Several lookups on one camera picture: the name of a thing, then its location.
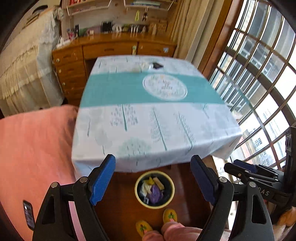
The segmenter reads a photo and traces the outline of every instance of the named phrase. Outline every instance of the curtain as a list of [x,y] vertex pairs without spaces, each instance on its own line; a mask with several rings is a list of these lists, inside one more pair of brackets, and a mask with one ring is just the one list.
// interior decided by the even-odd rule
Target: curtain
[[174,58],[192,61],[214,1],[183,0],[181,2],[171,35],[171,40],[177,42]]

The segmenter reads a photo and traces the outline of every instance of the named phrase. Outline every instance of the trash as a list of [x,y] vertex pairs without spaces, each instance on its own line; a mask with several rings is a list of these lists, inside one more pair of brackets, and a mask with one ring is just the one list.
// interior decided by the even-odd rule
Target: trash
[[143,181],[140,192],[144,199],[148,199],[150,203],[155,204],[163,198],[164,189],[164,185],[157,177],[149,177],[149,179]]

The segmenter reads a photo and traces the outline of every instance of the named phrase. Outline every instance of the yellow bowl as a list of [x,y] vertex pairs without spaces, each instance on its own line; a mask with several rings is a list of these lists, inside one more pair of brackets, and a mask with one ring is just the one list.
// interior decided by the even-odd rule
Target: yellow bowl
[[[159,202],[159,205],[157,205],[157,204],[152,204],[152,205],[146,204],[143,201],[144,197],[143,198],[139,197],[139,191],[141,190],[141,187],[142,187],[142,181],[149,179],[149,177],[152,177],[152,178],[157,177],[165,187],[164,197]],[[174,197],[174,194],[175,194],[175,186],[174,186],[174,183],[173,183],[172,179],[167,174],[165,174],[164,172],[149,171],[149,172],[146,172],[146,173],[142,174],[138,178],[138,180],[136,181],[135,194],[136,194],[137,200],[143,206],[145,206],[147,208],[150,208],[150,209],[160,209],[160,208],[163,208],[163,207],[167,206],[172,201],[172,199]]]

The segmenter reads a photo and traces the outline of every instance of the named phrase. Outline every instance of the bottle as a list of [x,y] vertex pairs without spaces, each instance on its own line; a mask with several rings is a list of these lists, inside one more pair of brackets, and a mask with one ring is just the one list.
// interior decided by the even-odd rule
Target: bottle
[[156,24],[153,26],[153,29],[152,29],[152,35],[155,35],[156,34]]
[[142,29],[142,34],[145,34],[145,33],[146,33],[146,26],[144,26]]

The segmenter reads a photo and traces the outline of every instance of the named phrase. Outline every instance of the pink bedsheet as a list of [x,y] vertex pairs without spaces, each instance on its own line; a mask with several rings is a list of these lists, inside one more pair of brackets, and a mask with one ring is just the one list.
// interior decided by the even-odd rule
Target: pink bedsheet
[[[22,201],[32,204],[36,220],[52,182],[75,182],[71,149],[77,110],[65,105],[0,120],[0,201],[25,241],[32,240],[33,231],[26,224]],[[77,229],[77,215],[73,222]],[[76,232],[83,240],[81,228]]]

